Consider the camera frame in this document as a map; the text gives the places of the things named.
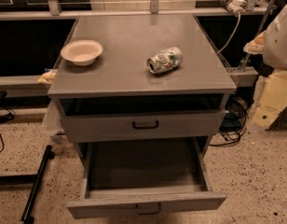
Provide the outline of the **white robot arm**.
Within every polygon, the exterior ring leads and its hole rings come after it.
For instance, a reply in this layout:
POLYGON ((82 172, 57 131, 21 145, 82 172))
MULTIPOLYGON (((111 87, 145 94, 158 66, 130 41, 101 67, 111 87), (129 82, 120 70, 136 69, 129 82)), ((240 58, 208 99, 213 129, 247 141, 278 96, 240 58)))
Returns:
POLYGON ((287 5, 243 50, 261 54, 263 63, 273 68, 268 77, 256 81, 250 110, 249 127, 255 131, 266 130, 287 107, 287 5))

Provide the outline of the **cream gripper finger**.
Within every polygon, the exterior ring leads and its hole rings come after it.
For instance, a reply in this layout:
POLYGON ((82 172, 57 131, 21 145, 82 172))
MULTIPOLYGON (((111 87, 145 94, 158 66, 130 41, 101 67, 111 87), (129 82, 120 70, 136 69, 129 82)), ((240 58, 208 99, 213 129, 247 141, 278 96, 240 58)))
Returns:
POLYGON ((287 71, 276 70, 268 77, 260 76, 253 99, 251 124, 268 129, 287 107, 287 71))

